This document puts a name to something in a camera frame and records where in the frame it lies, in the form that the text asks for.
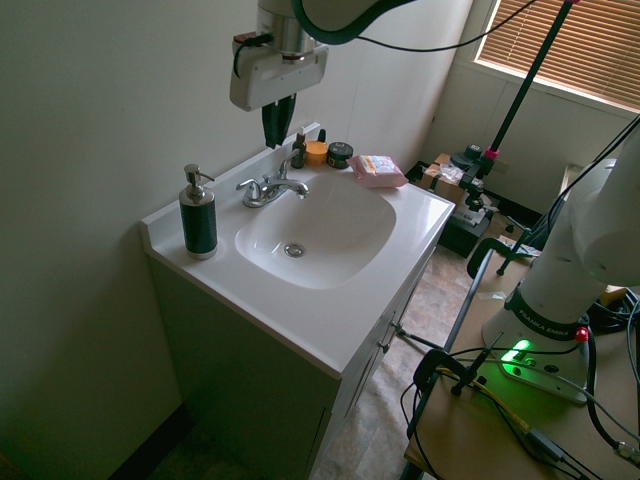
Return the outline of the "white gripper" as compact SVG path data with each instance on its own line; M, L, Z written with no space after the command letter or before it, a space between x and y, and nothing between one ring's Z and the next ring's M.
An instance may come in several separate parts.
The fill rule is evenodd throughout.
M286 63L279 52L266 46L240 52L238 76L231 73L230 100L245 111L264 106L261 114L267 147L274 149L286 138L295 110L294 93L322 80L328 53L328 46L320 44L302 60Z

